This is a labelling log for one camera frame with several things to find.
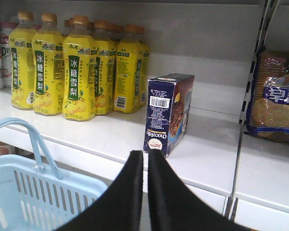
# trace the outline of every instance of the black object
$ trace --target black object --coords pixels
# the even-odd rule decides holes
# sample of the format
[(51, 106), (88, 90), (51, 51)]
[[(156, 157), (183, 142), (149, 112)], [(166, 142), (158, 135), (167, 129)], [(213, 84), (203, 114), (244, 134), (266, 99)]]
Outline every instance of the black object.
[(148, 196), (152, 231), (247, 231), (195, 196), (160, 150), (149, 151)]
[(56, 231), (138, 231), (143, 195), (142, 151), (132, 151), (103, 195)]

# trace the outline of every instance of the box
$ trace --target box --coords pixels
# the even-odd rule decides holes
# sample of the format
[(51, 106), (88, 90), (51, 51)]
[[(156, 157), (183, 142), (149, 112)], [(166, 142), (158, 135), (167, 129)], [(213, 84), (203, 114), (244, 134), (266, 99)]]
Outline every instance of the box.
[(167, 156), (185, 133), (194, 76), (171, 74), (149, 80), (144, 150)]

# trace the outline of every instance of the light blue shopping basket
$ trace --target light blue shopping basket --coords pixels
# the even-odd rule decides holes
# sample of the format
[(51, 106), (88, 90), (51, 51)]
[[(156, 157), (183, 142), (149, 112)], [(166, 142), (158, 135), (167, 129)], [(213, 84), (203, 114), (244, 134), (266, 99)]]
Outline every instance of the light blue shopping basket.
[[(0, 156), (0, 231), (50, 231), (67, 223), (107, 189), (100, 180), (58, 168), (40, 133), (18, 118), (0, 120), (28, 129), (36, 160)], [(42, 163), (39, 147), (49, 164)]]

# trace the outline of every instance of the biscuit package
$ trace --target biscuit package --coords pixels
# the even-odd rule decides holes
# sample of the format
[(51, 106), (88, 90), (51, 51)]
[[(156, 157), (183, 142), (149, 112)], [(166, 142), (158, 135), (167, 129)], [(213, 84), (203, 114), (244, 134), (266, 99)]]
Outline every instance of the biscuit package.
[(258, 55), (247, 128), (251, 135), (289, 143), (289, 51)]
[(149, 80), (144, 150), (167, 156), (185, 133), (194, 76), (171, 74)]

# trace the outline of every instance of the barcode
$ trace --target barcode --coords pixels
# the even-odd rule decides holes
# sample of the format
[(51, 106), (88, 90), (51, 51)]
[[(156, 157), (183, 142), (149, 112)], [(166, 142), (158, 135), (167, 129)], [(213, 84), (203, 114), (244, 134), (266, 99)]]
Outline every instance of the barcode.
[(119, 96), (117, 100), (117, 107), (125, 109), (125, 102), (126, 98)]
[(150, 96), (150, 106), (169, 108), (170, 99)]
[(141, 102), (145, 101), (145, 93), (141, 93)]

